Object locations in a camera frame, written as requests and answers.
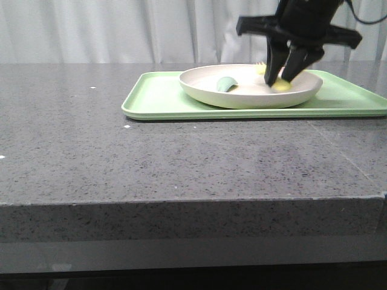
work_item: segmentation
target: green food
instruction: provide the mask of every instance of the green food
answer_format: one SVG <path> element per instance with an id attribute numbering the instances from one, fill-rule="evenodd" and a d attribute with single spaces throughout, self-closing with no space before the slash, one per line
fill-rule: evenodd
<path id="1" fill-rule="evenodd" d="M 229 92 L 238 86 L 238 82 L 232 77 L 222 77 L 216 84 L 216 89 L 219 92 Z"/>

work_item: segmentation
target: tray rim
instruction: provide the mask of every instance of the tray rim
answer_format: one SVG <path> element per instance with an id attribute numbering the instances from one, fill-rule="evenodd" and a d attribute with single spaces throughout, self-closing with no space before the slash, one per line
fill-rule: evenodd
<path id="1" fill-rule="evenodd" d="M 163 111 L 162 113 L 155 112 L 139 112 L 126 108 L 126 104 L 130 101 L 131 96 L 138 89 L 139 84 L 144 81 L 145 78 L 152 77 L 154 75 L 164 76 L 178 76 L 184 71 L 151 71 L 145 72 L 140 75 L 136 83 L 132 87 L 128 96 L 125 98 L 121 105 L 123 113 L 134 120 L 205 120 L 205 119 L 249 119 L 249 118 L 348 118 L 348 117 L 383 117 L 387 115 L 387 98 L 376 94 L 370 90 L 367 90 L 361 86 L 351 83 L 341 77 L 338 77 L 330 72 L 321 71 L 318 69 L 307 69 L 307 71 L 318 74 L 325 74 L 330 77 L 334 77 L 340 82 L 349 83 L 359 91 L 364 91 L 371 95 L 374 100 L 385 102 L 384 107 L 380 109 L 370 108 L 346 108 L 343 113 L 343 108 L 282 108 L 282 109 L 214 109 L 210 111 L 199 111 L 199 112 L 168 112 Z"/>

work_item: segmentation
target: granite countertop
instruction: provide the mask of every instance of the granite countertop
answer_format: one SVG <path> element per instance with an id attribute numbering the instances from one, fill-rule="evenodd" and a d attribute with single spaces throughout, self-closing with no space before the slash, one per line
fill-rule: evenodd
<path id="1" fill-rule="evenodd" d="M 0 65 L 0 242 L 387 232 L 387 119 L 140 122 L 140 74 Z M 387 62 L 318 63 L 387 97 Z"/>

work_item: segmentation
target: cable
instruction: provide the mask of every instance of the cable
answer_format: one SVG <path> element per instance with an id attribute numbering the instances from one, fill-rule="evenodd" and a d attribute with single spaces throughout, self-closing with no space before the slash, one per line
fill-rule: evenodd
<path id="1" fill-rule="evenodd" d="M 376 24 L 376 23 L 379 23 L 385 19 L 387 19 L 387 14 L 384 15 L 384 17 L 378 19 L 378 20 L 374 20 L 374 21 L 364 21 L 364 20 L 361 20 L 359 19 L 359 17 L 357 17 L 356 13 L 355 13 L 355 9 L 353 8 L 353 4 L 352 4 L 352 0 L 345 0 L 345 2 L 348 4 L 348 6 L 350 7 L 351 11 L 352 11 L 352 14 L 353 16 L 355 17 L 355 19 L 357 21 L 359 21 L 360 23 L 362 24 L 366 24 L 366 25 L 372 25 L 372 24 Z"/>

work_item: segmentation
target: yellow food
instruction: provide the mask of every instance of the yellow food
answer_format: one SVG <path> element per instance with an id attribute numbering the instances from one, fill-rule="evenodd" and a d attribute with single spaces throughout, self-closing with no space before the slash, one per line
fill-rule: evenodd
<path id="1" fill-rule="evenodd" d="M 277 78 L 276 82 L 272 86 L 276 91 L 284 92 L 291 89 L 291 83 L 286 80 Z"/>
<path id="2" fill-rule="evenodd" d="M 257 74 L 264 75 L 266 72 L 266 64 L 260 62 L 255 65 L 255 70 Z"/>
<path id="3" fill-rule="evenodd" d="M 257 63 L 255 65 L 255 71 L 257 74 L 264 75 L 266 72 L 266 64 L 264 64 L 263 62 Z M 289 89 L 291 89 L 291 83 L 281 78 L 277 78 L 272 88 L 279 92 L 288 91 Z"/>

